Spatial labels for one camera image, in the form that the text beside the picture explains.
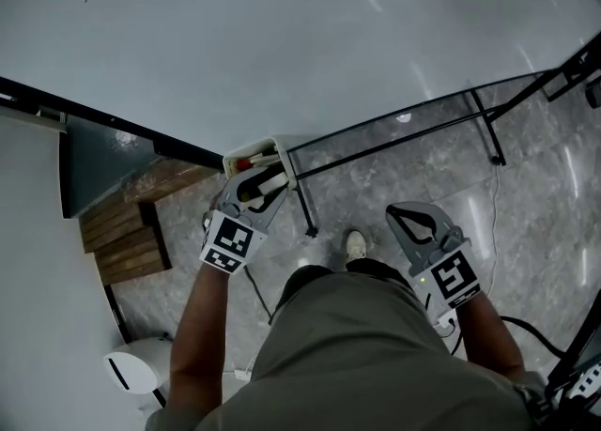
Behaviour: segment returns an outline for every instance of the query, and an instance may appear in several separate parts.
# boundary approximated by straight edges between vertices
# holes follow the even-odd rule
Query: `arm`
[[[203,264],[171,351],[168,407],[208,414],[222,403],[229,274]]]
[[[524,360],[516,341],[484,292],[459,306],[457,318],[468,361],[512,380],[525,373]]]

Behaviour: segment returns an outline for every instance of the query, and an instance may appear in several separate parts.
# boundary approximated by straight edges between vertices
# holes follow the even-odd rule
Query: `person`
[[[451,356],[400,273],[347,239],[347,272],[288,280],[251,381],[222,403],[228,274],[203,264],[177,329],[167,405],[148,431],[525,430],[543,392],[484,292],[457,308]]]

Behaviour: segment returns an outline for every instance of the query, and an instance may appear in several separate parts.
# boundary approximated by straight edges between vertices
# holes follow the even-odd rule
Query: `sneaker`
[[[363,234],[359,231],[350,231],[347,237],[347,263],[356,259],[363,259],[367,255],[367,244]]]

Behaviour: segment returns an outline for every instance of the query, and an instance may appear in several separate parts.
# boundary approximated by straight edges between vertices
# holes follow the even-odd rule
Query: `marble floor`
[[[532,77],[478,91],[485,106],[513,97]],[[451,97],[391,115],[306,147],[293,156],[298,172],[474,112],[470,98]],[[296,194],[288,196],[271,236],[250,266],[273,309],[288,276],[307,263],[342,268],[343,236],[358,228],[368,255],[408,269],[385,221],[390,203],[418,200],[441,206],[471,238],[488,289],[495,263],[492,226],[496,199],[496,281],[491,299],[502,314],[525,319],[556,346],[569,345],[601,285],[601,113],[581,88],[548,103],[543,92],[494,124],[507,166],[495,168],[482,122],[470,121],[308,177],[302,182],[319,227],[306,221]],[[199,268],[201,218],[225,182],[216,176],[158,203],[174,268],[115,285],[124,316],[138,337],[174,334]],[[268,319],[242,273],[231,280],[225,370],[246,369],[268,332]],[[556,359],[526,332],[511,328],[526,364],[547,374]],[[458,332],[447,338],[453,347]],[[461,349],[458,356],[463,356]],[[243,385],[223,377],[225,397]]]

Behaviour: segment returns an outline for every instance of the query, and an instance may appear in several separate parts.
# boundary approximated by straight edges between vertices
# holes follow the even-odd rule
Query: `gray marble floor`
[[[479,95],[486,106],[501,103],[531,79],[494,85]],[[401,122],[407,112],[392,115],[307,147],[294,158],[301,170],[311,169],[474,108],[462,97],[428,103],[412,109],[409,122]],[[250,266],[268,306],[275,306],[299,266],[342,268],[343,236],[351,227],[367,236],[370,256],[406,272],[408,261],[384,217],[388,204],[406,200],[438,204],[462,226],[488,289],[495,262],[493,196],[500,185],[491,299],[503,314],[528,320],[556,346],[566,347],[601,285],[601,113],[588,106],[580,88],[553,103],[539,92],[494,126],[508,160],[498,173],[488,160],[492,145],[484,126],[470,121],[305,179],[319,234],[304,235],[300,203],[290,195]],[[157,205],[174,268],[114,286],[137,336],[175,333],[199,267],[201,216],[223,184],[224,177],[216,176]],[[226,370],[245,369],[269,325],[243,273],[231,280],[227,318]],[[554,358],[526,332],[512,332],[527,365],[548,373]],[[457,333],[446,339],[447,345],[456,338]],[[242,385],[229,374],[223,379],[226,397]]]

